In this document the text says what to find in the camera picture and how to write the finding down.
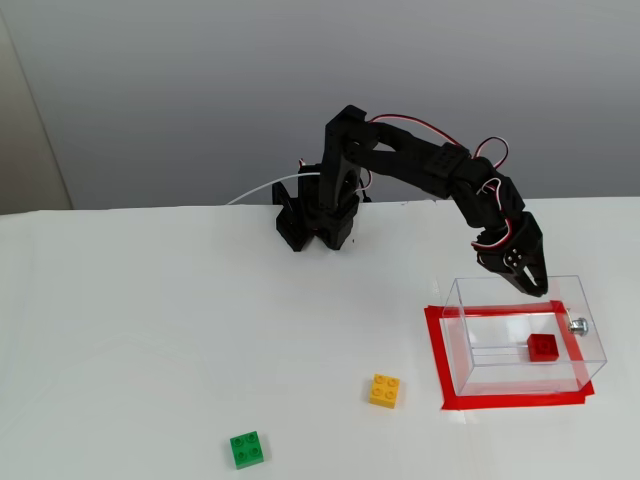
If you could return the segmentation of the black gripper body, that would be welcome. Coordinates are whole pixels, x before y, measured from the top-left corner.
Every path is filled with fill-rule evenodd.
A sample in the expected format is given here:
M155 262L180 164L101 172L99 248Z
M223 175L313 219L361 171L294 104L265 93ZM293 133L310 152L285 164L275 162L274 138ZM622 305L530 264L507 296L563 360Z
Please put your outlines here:
M529 257L536 252L543 252L543 235L534 218L524 212L517 220L507 220L507 235L494 246L478 246L477 260L489 271L507 273L503 256L509 250L518 250Z

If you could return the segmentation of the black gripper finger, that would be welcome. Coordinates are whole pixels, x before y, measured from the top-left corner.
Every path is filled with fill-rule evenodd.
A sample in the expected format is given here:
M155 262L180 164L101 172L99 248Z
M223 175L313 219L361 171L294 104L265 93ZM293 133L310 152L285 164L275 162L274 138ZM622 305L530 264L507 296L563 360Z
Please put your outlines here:
M521 293L537 297L539 288L527 273L528 257L518 250L509 250L503 256L507 269L506 279Z
M548 276L546 270L546 262L543 252L533 253L529 257L527 269L532 276L531 295L541 297L548 293Z

